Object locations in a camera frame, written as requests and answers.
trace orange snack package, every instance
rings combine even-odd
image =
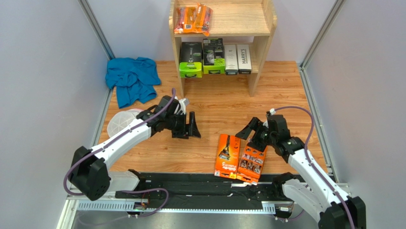
[[[176,23],[174,33],[193,32],[195,7],[178,7],[178,23]]]
[[[241,157],[238,167],[238,180],[242,180],[253,185],[258,184],[259,177],[262,173],[262,168],[264,167],[267,149],[268,147],[261,152],[249,146],[245,146],[243,156]]]
[[[214,175],[235,179],[240,154],[240,139],[235,136],[220,135],[219,146],[216,153]]]
[[[193,32],[203,33],[205,36],[209,36],[210,22],[212,19],[213,10],[209,7],[198,3],[196,20],[193,24]]]

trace blue cloth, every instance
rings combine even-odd
[[[156,98],[153,85],[160,85],[155,61],[138,57],[116,58],[107,63],[106,84],[110,89],[117,87],[119,108],[132,105],[136,100],[145,103]]]

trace cardboard box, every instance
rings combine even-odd
[[[240,74],[251,74],[252,66],[251,66],[250,46],[248,44],[238,44],[237,56],[238,56],[238,72]]]
[[[266,151],[263,152],[245,146],[240,164],[238,166],[237,179],[244,182],[257,185],[259,177],[261,176],[262,169],[264,167]]]
[[[225,52],[225,74],[238,74],[237,48],[235,44],[227,44],[224,46]]]
[[[237,177],[239,154],[240,139],[235,136],[221,134],[216,152],[214,175],[235,179]]]
[[[181,78],[202,77],[201,42],[182,42],[179,59],[179,73]]]
[[[224,45],[222,38],[203,39],[203,73],[225,73]]]

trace gray wall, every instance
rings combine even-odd
[[[55,228],[63,176],[102,112],[107,56],[76,0],[0,5],[0,228]]]
[[[116,57],[173,60],[168,30],[171,0],[88,1]],[[334,2],[274,0],[278,27],[267,60],[301,62]]]
[[[406,2],[346,1],[307,70],[336,172],[369,229],[405,228]]]

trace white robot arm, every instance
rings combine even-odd
[[[158,105],[139,113],[127,127],[107,141],[91,149],[78,148],[72,168],[65,176],[65,190],[75,195],[67,189],[67,179],[90,200],[97,200],[106,192],[135,189],[139,182],[135,174],[130,171],[124,174],[108,172],[109,169],[131,148],[164,129],[171,130],[173,138],[200,138],[194,112],[189,113],[189,124],[186,124],[188,104],[187,99],[164,96]]]
[[[276,196],[296,202],[318,222],[319,228],[365,228],[366,210],[362,199],[351,198],[332,181],[307,150],[307,145],[300,138],[290,135],[283,115],[275,115],[272,109],[266,117],[266,122],[252,118],[236,137],[246,140],[254,130],[248,146],[261,152],[267,146],[272,146],[309,187],[305,187],[292,174],[285,173],[273,180]]]

